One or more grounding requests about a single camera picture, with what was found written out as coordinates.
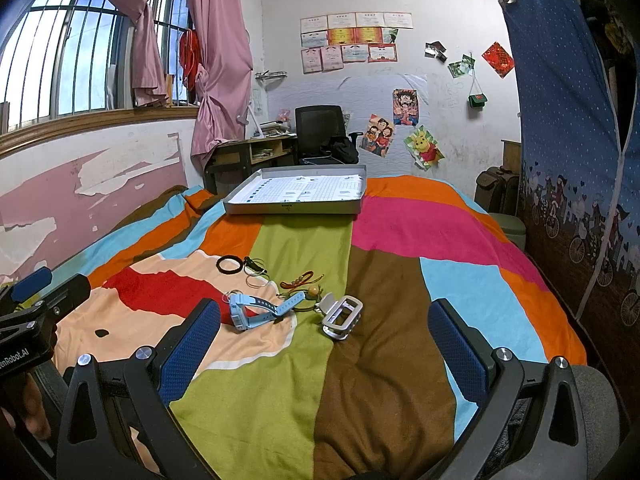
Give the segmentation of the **person's left hand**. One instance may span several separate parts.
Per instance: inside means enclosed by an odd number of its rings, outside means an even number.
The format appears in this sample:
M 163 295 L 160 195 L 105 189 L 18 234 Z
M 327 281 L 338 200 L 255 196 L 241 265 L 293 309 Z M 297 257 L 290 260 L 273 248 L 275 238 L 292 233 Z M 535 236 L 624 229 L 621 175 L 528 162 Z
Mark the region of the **person's left hand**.
M 9 393 L 10 408 L 1 405 L 6 422 L 12 430 L 15 430 L 16 422 L 20 420 L 37 440 L 48 440 L 51 437 L 51 426 L 35 379 L 32 374 L 26 373 L 17 385 L 18 388 L 12 388 Z

